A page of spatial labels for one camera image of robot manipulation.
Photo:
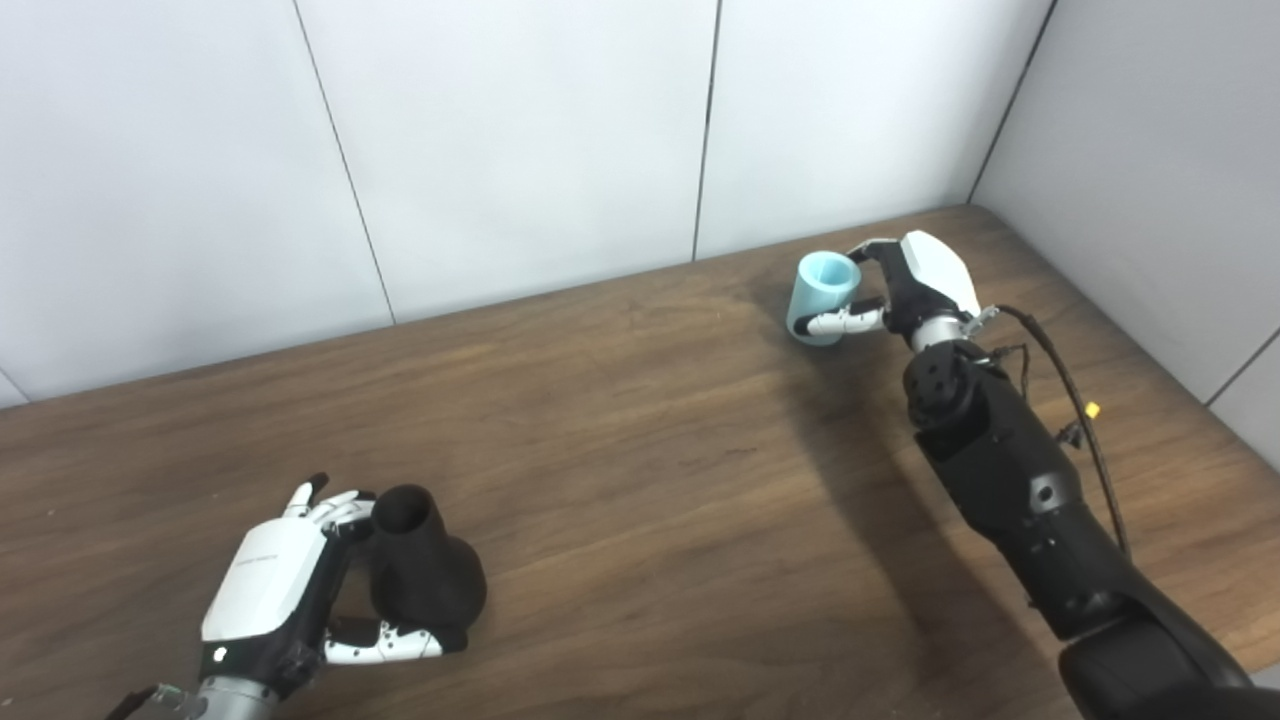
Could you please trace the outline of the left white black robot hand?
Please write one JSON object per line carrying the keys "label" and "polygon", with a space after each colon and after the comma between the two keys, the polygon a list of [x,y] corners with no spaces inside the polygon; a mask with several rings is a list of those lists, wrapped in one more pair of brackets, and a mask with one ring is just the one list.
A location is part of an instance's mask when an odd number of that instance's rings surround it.
{"label": "left white black robot hand", "polygon": [[250,529],[204,616],[198,717],[269,719],[329,666],[457,653],[488,600],[481,559],[433,495],[320,497],[308,478]]}

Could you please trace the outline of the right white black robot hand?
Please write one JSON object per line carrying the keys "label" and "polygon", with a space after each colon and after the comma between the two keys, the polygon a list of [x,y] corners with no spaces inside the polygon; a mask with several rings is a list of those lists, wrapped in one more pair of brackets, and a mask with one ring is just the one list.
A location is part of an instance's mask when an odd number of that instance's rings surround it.
{"label": "right white black robot hand", "polygon": [[[856,300],[865,263],[879,268],[886,292]],[[810,254],[797,269],[787,325],[810,345],[883,331],[920,354],[932,345],[969,340],[983,320],[965,261],[933,234],[910,231],[897,240],[865,240],[845,254]]]}

